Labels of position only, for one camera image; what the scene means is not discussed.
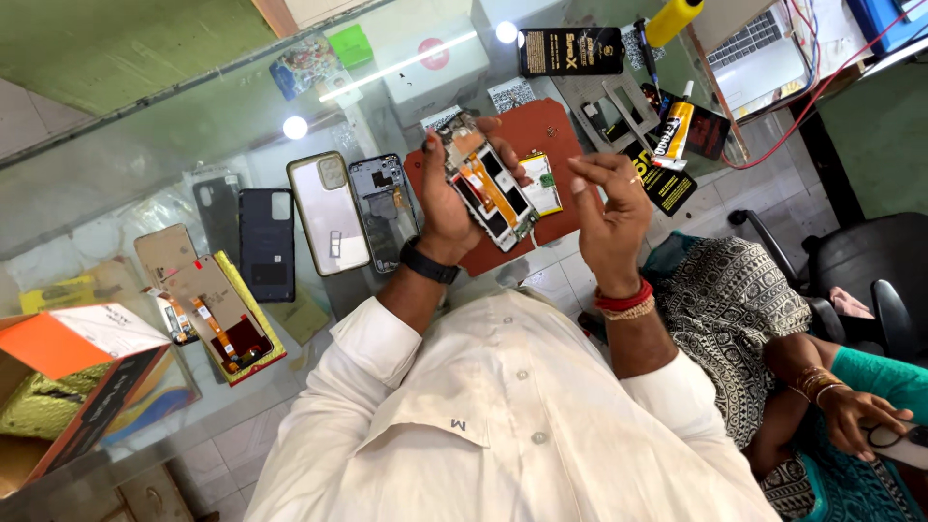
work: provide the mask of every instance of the hand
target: hand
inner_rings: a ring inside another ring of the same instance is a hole
[[[631,160],[622,154],[598,153],[567,161],[577,175],[571,191],[580,215],[580,254],[596,275],[606,297],[624,299],[638,292],[641,278],[636,261],[648,225],[651,201]],[[605,214],[587,181],[603,187],[609,200]]]
[[[860,434],[857,424],[867,417],[889,428],[900,436],[906,435],[908,429],[897,419],[907,421],[912,418],[911,410],[897,410],[886,399],[869,393],[857,392],[847,386],[836,386],[821,392],[818,398],[825,423],[828,425],[828,438],[835,448],[856,455],[861,461],[872,461],[875,456],[867,439]]]
[[[502,123],[496,118],[477,118],[477,127],[487,135],[516,182],[527,187],[532,180],[525,175],[525,167],[519,164],[512,147],[490,135],[500,125]],[[477,246],[484,232],[470,218],[458,193],[445,181],[445,147],[433,131],[428,131],[424,149],[420,202],[425,213],[425,229],[416,250],[436,263],[453,266]]]

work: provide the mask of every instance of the drawer handle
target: drawer handle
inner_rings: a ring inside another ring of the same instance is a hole
[[[161,499],[161,495],[152,486],[145,488],[145,493],[149,498],[155,499],[155,515],[160,515],[164,511],[164,501]]]

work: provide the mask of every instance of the red thread bracelet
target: red thread bracelet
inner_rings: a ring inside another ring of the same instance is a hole
[[[641,303],[644,303],[648,300],[648,297],[654,293],[654,288],[650,283],[645,281],[644,278],[641,278],[641,289],[638,290],[638,293],[627,297],[625,299],[612,299],[611,297],[605,297],[602,295],[602,292],[599,290],[599,286],[596,287],[595,297],[596,300],[593,303],[593,306],[599,308],[600,310],[609,310],[612,312],[624,312],[628,309],[637,307]]]

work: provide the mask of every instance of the white shirt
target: white shirt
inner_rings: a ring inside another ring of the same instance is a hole
[[[508,291],[423,337],[371,297],[280,423],[246,519],[780,520],[682,353],[618,380]]]

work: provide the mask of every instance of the black wristwatch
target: black wristwatch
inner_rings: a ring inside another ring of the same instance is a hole
[[[461,270],[460,267],[446,267],[445,265],[432,261],[423,253],[416,250],[416,243],[418,242],[419,236],[409,238],[409,241],[403,245],[403,250],[400,251],[400,263],[412,268],[412,271],[422,277],[438,281],[442,284],[451,284]]]

